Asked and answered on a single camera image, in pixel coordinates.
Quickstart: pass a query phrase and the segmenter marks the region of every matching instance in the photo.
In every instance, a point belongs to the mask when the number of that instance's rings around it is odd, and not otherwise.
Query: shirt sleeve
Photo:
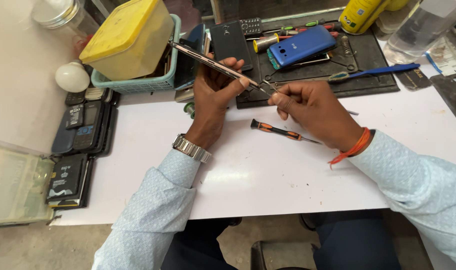
[[[348,159],[378,184],[393,211],[456,262],[455,164],[418,155],[379,130],[363,153]]]
[[[195,198],[191,185],[199,161],[171,150],[158,169],[150,168],[105,243],[93,270],[159,270],[173,235],[183,231]]]

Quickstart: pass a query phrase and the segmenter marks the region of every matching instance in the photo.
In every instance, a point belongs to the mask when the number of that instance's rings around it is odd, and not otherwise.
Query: man's left hand
[[[220,63],[240,71],[243,60],[230,57]],[[248,86],[247,78],[233,80],[219,71],[201,64],[193,85],[195,94],[195,119],[185,138],[207,150],[221,136],[228,102]]]

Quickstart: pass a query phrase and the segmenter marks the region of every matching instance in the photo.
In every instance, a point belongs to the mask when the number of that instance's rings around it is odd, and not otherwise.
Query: brush bristles
[[[329,82],[342,81],[342,80],[345,80],[347,78],[349,78],[348,72],[342,71],[342,72],[338,72],[338,73],[335,73],[335,74],[331,75],[328,78],[328,81]]]

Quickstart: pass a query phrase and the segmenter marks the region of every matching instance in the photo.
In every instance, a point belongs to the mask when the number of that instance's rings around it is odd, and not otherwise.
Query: yellow spray can
[[[341,28],[348,34],[363,34],[391,0],[351,0],[341,13]]]

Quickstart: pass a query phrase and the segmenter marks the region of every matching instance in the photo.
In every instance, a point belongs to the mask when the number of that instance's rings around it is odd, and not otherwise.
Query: dark trousers
[[[313,255],[317,270],[401,270],[379,211],[316,213],[310,219],[321,243]],[[217,241],[231,221],[189,220],[173,237],[161,270],[235,270]]]

